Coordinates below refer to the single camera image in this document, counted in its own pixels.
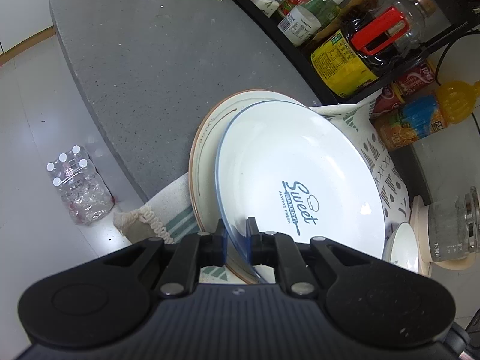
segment soy sauce bottle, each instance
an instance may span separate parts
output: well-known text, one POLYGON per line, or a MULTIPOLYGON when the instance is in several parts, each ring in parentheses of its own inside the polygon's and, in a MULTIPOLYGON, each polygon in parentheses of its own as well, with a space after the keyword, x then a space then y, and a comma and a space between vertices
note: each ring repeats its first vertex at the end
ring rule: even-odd
POLYGON ((394 0, 373 12, 354 8, 340 30, 311 54, 311 62, 333 92, 350 97, 420 44, 425 18, 435 8, 432 0, 394 0))

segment red handle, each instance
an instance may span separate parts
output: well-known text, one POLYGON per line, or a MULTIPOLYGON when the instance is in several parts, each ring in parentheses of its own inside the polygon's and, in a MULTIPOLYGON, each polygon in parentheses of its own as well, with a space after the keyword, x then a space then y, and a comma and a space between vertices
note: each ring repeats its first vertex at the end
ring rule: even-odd
POLYGON ((351 39, 352 45, 359 51, 363 52, 368 56, 377 54, 379 51, 383 50, 388 45, 395 42, 398 38, 405 35, 405 33, 410 29, 409 22, 405 19, 405 16, 395 7, 388 8, 383 12, 379 17, 372 20, 364 28, 358 31, 351 39), (389 37, 385 42, 383 42, 378 47, 375 47, 373 50, 368 50, 367 45, 388 31, 393 26, 397 25, 400 21, 404 22, 404 27, 398 31, 393 36, 389 37))

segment red can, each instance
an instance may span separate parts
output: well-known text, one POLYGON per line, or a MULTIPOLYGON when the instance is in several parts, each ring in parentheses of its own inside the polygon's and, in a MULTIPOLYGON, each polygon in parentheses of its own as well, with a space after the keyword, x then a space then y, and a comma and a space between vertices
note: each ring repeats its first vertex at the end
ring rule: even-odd
POLYGON ((405 101, 398 85, 394 82, 388 84, 383 88, 382 94, 377 97, 370 119, 376 119, 380 115, 387 114, 404 103, 405 101))
POLYGON ((426 87, 435 80, 435 70, 428 60, 413 67, 404 75, 395 80, 402 93, 411 95, 426 87))

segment white plate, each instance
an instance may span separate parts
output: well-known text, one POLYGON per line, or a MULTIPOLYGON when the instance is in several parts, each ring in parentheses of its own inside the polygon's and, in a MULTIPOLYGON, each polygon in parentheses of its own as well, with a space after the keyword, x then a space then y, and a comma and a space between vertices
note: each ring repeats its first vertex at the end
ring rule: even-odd
POLYGON ((385 223, 374 179, 350 141, 312 110, 282 101, 247 107, 219 144, 215 172, 222 218, 244 258, 249 216, 261 232, 304 243, 324 236, 382 257, 385 223))
MULTIPOLYGON (((301 104, 288 96, 272 91, 243 91, 216 104, 197 130, 191 146, 188 171, 191 205, 201 230, 214 232, 218 220, 222 217, 215 193, 215 157, 225 129, 241 110, 265 100, 283 100, 301 104)), ((256 279, 251 275, 251 270, 245 266, 243 259, 235 258, 234 252, 229 253, 231 256, 228 267, 242 280, 248 283, 254 282, 256 279)))
POLYGON ((383 259, 393 265, 418 273, 419 253, 417 239, 412 226, 407 222, 401 223, 388 239, 383 259))

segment water bottle pack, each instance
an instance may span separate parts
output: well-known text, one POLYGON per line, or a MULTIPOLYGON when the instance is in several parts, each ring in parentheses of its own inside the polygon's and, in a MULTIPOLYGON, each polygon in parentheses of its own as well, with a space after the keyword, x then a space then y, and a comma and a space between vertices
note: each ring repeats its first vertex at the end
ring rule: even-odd
POLYGON ((76 224, 88 225, 112 209, 112 195, 85 147, 75 145, 61 153, 46 165, 46 170, 76 224))

